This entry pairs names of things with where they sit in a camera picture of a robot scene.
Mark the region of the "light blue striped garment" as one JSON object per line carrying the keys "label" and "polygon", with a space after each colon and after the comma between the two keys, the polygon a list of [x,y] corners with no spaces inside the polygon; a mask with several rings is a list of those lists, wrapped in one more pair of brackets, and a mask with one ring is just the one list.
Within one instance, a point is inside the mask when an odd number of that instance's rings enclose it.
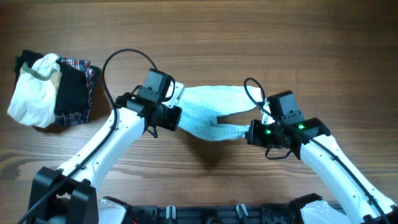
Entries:
{"label": "light blue striped garment", "polygon": [[248,125],[220,124],[218,118],[243,113],[255,108],[249,95],[260,103],[258,87],[196,86],[186,88],[178,107],[182,109],[179,128],[206,141],[235,140],[245,137]]}

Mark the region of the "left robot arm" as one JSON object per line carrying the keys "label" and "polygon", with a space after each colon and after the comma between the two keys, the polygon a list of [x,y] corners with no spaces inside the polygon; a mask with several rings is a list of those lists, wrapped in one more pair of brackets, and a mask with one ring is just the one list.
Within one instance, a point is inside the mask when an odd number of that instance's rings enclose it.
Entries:
{"label": "left robot arm", "polygon": [[124,151],[148,129],[177,129],[185,87],[150,69],[143,85],[116,98],[107,122],[73,157],[56,170],[36,173],[29,211],[22,223],[129,223],[131,207],[111,197],[97,198],[107,173]]}

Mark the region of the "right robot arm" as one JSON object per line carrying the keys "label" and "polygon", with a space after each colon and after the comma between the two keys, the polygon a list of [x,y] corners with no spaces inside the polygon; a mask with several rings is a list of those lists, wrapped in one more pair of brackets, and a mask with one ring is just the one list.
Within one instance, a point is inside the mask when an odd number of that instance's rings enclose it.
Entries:
{"label": "right robot arm", "polygon": [[263,90],[247,94],[262,111],[262,119],[253,120],[246,133],[248,144],[287,149],[321,178],[342,208],[339,212],[321,196],[306,195],[290,203],[296,222],[397,223],[397,204],[362,175],[318,118],[304,118],[291,91],[270,97]]}

